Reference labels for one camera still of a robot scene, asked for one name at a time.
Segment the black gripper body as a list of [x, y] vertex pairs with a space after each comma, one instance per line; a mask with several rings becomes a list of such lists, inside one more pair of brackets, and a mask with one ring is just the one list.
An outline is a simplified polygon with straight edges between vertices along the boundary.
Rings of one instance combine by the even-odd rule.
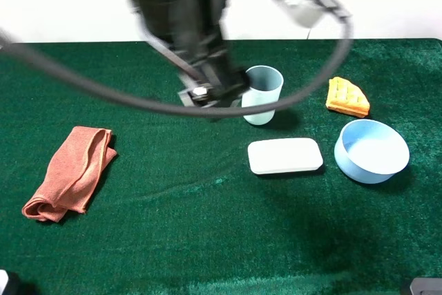
[[189, 65], [198, 76], [192, 78], [186, 72], [179, 75], [184, 89], [177, 94], [184, 106], [234, 107], [249, 90], [245, 69], [234, 66], [226, 53], [214, 53]]

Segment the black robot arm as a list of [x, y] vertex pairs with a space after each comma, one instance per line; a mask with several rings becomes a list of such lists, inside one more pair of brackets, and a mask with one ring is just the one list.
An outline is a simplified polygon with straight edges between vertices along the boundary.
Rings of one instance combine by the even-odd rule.
[[186, 106], [233, 107], [249, 87], [231, 63], [220, 20], [227, 0], [133, 0], [150, 35], [187, 67], [180, 80]]

